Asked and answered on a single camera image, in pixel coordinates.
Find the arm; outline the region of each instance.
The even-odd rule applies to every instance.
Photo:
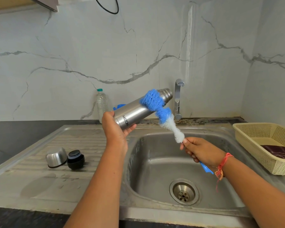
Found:
[[[118,227],[119,193],[125,154],[128,150],[126,136],[136,125],[122,132],[113,119],[113,112],[102,118],[107,144],[98,167],[64,228]]]
[[[195,162],[201,160],[212,169],[221,163],[226,154],[202,138],[188,137],[180,148],[183,149],[184,146]],[[283,192],[234,157],[227,159],[222,170],[260,227],[285,228],[285,194]]]

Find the chrome faucet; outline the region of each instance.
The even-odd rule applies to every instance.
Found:
[[[177,79],[175,81],[175,90],[174,90],[174,115],[175,119],[180,120],[181,114],[180,114],[180,88],[185,85],[184,81],[181,79]]]

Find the cabinet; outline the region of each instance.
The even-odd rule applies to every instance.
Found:
[[[28,6],[35,3],[38,3],[52,11],[58,11],[58,0],[0,0],[0,10]]]

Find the beige plastic basket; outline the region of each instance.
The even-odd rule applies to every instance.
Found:
[[[261,145],[285,146],[285,127],[274,123],[236,123],[236,140],[270,173],[285,175],[285,159]]]

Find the drain strainer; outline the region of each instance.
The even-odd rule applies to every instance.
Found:
[[[198,190],[186,179],[176,179],[170,184],[172,198],[180,204],[192,205],[198,200]]]

